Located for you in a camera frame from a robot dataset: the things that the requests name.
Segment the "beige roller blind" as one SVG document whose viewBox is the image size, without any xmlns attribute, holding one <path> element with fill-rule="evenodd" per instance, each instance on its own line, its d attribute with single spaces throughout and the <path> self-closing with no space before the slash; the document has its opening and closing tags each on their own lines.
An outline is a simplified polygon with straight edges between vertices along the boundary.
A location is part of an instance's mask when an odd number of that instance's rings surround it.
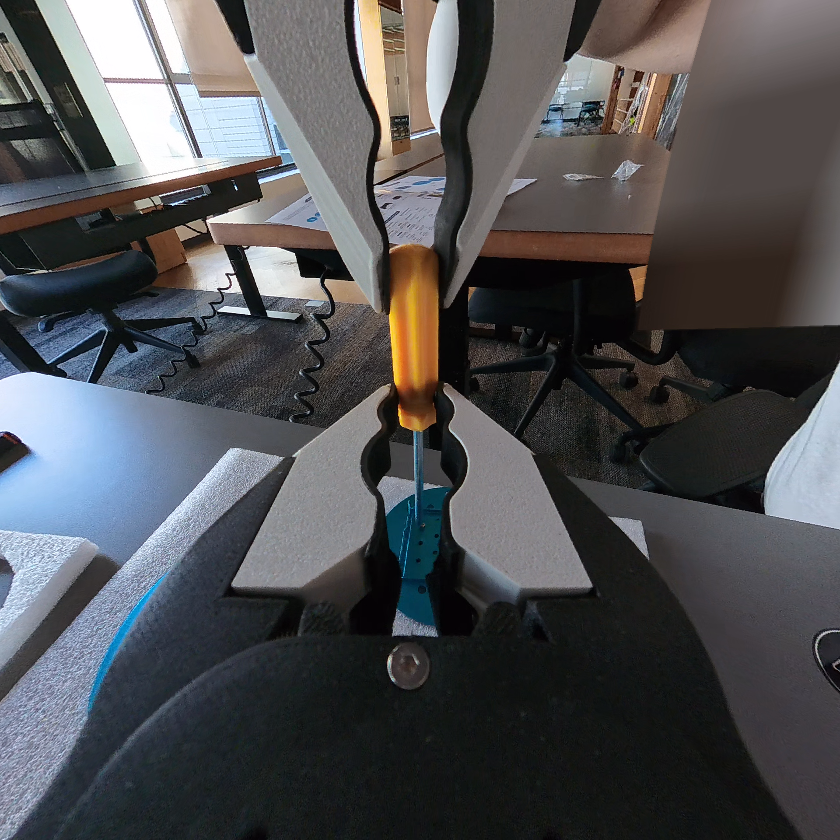
<svg viewBox="0 0 840 840">
<path fill-rule="evenodd" d="M 215 1 L 165 3 L 198 95 L 258 97 L 259 89 Z"/>
</svg>

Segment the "black cabinet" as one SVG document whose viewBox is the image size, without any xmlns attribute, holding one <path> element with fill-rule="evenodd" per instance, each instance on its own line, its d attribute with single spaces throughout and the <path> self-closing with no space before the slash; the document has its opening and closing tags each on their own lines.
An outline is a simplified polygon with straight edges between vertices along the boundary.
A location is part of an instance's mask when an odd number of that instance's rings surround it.
<svg viewBox="0 0 840 840">
<path fill-rule="evenodd" d="M 1 7 L 1 183 L 113 166 L 36 2 Z"/>
</svg>

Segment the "black saddle stool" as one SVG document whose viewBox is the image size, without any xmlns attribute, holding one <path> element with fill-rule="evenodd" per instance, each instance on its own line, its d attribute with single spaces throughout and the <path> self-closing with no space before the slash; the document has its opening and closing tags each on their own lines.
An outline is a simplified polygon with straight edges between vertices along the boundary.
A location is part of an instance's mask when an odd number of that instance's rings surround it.
<svg viewBox="0 0 840 840">
<path fill-rule="evenodd" d="M 51 364 L 62 364 L 99 347 L 98 357 L 87 381 L 97 383 L 119 346 L 134 353 L 137 343 L 177 352 L 175 344 L 160 339 L 144 329 L 190 323 L 195 331 L 204 328 L 195 318 L 157 318 L 123 321 L 114 309 L 131 299 L 141 297 L 158 277 L 153 260 L 143 252 L 129 249 L 116 256 L 84 266 L 37 274 L 7 276 L 1 283 L 3 305 L 23 317 L 46 318 L 41 324 L 51 330 L 64 317 L 83 312 L 96 314 L 104 329 L 61 353 Z"/>
</svg>

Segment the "window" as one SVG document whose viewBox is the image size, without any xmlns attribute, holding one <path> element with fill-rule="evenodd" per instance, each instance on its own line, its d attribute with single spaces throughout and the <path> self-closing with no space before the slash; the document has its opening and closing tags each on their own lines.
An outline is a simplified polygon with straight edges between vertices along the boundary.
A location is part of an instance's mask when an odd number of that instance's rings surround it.
<svg viewBox="0 0 840 840">
<path fill-rule="evenodd" d="M 165 2 L 68 6 L 142 160 L 278 155 L 291 163 L 261 96 L 198 95 Z"/>
</svg>

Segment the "person's right forearm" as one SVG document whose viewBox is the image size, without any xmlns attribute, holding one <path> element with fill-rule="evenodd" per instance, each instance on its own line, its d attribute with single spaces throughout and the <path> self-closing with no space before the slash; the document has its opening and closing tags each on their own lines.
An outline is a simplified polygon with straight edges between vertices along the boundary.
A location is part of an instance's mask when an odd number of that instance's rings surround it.
<svg viewBox="0 0 840 840">
<path fill-rule="evenodd" d="M 665 74 L 691 70 L 710 1 L 602 1 L 579 53 Z"/>
</svg>

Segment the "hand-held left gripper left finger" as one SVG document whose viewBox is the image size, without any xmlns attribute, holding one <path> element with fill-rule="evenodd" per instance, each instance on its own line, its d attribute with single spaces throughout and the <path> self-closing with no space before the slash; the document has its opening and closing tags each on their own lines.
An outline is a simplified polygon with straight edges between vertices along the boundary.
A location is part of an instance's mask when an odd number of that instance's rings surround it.
<svg viewBox="0 0 840 840">
<path fill-rule="evenodd" d="M 359 602 L 391 621 L 400 566 L 389 548 L 377 486 L 391 467 L 396 389 L 384 385 L 303 446 L 232 581 L 246 595 L 330 602 L 350 614 Z"/>
</svg>

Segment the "brown cardboard box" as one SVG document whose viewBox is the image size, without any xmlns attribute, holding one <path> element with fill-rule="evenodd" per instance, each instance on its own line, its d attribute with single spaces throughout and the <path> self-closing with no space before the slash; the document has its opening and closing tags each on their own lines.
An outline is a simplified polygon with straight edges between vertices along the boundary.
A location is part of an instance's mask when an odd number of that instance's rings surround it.
<svg viewBox="0 0 840 840">
<path fill-rule="evenodd" d="M 159 273 L 164 273 L 186 263 L 186 252 L 175 229 L 153 234 L 144 239 L 150 247 Z"/>
</svg>

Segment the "orange handled screwdriver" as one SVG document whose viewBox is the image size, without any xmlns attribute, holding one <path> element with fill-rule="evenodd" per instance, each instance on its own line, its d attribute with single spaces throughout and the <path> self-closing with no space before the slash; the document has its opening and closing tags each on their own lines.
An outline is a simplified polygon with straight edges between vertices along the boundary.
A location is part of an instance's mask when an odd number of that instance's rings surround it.
<svg viewBox="0 0 840 840">
<path fill-rule="evenodd" d="M 390 331 L 400 424 L 414 433 L 415 520 L 421 527 L 423 431 L 436 421 L 438 386 L 438 257 L 423 245 L 390 252 Z"/>
</svg>

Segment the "black under-desk tray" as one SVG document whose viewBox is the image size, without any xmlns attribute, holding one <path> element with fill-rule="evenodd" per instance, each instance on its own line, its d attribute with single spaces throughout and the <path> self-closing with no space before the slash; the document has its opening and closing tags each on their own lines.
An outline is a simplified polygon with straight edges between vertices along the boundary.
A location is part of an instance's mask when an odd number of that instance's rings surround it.
<svg viewBox="0 0 840 840">
<path fill-rule="evenodd" d="M 238 175 L 205 185 L 201 193 L 175 199 L 163 198 L 162 206 L 148 212 L 107 217 L 104 221 L 71 221 L 70 230 L 99 249 L 139 241 L 200 218 L 222 214 L 262 197 L 256 173 Z"/>
</svg>

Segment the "black mesh office chair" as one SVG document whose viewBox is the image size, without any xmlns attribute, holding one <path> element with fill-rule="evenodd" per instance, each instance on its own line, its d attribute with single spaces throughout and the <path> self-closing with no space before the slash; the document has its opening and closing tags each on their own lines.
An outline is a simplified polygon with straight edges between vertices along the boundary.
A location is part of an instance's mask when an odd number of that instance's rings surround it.
<svg viewBox="0 0 840 840">
<path fill-rule="evenodd" d="M 639 457 L 644 490 L 762 512 L 764 479 L 823 395 L 826 376 L 794 400 L 748 391 L 672 424 Z"/>
</svg>

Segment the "wooden shelving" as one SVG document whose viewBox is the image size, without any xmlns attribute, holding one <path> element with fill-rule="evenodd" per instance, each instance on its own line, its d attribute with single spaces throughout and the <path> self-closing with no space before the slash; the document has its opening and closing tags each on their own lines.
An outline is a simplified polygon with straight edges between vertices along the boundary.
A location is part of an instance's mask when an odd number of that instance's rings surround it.
<svg viewBox="0 0 840 840">
<path fill-rule="evenodd" d="M 639 133 L 669 150 L 688 78 L 616 66 L 602 133 Z"/>
</svg>

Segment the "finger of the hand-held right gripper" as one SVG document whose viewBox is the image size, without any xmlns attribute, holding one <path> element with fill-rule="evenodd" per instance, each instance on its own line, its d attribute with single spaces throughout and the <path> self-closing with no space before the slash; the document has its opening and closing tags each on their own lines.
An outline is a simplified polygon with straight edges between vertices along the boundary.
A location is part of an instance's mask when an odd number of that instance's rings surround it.
<svg viewBox="0 0 840 840">
<path fill-rule="evenodd" d="M 446 184 L 434 248 L 439 296 L 466 281 L 564 72 L 575 1 L 437 3 L 432 97 Z"/>
<path fill-rule="evenodd" d="M 267 99 L 332 240 L 373 309 L 388 308 L 389 245 L 375 204 L 380 121 L 361 74 L 354 4 L 247 1 Z"/>
</svg>

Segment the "person's white shirt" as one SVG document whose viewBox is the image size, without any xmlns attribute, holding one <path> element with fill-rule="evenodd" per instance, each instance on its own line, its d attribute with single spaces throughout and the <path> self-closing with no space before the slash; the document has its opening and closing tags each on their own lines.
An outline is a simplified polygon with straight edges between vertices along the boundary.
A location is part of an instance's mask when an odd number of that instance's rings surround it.
<svg viewBox="0 0 840 840">
<path fill-rule="evenodd" d="M 839 529 L 839 370 L 775 457 L 765 480 L 763 510 Z"/>
</svg>

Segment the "blue perforated metal bracket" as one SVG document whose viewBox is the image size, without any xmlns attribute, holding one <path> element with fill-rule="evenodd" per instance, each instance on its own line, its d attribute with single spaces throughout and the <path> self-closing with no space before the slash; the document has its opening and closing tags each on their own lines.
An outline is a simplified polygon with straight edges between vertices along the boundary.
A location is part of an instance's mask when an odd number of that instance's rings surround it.
<svg viewBox="0 0 840 840">
<path fill-rule="evenodd" d="M 398 502 L 386 515 L 391 550 L 400 562 L 406 581 L 424 582 L 438 556 L 443 505 L 448 489 L 424 490 L 421 526 L 417 526 L 414 497 Z"/>
</svg>

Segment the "white foam piece with cutout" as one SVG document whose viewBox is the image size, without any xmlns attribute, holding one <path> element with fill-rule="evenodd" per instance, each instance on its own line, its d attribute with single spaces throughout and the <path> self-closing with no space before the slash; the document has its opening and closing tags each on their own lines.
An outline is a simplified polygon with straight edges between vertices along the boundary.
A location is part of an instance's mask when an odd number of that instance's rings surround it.
<svg viewBox="0 0 840 840">
<path fill-rule="evenodd" d="M 1 531 L 1 556 L 11 571 L 1 607 L 5 667 L 98 553 L 83 539 Z"/>
</svg>

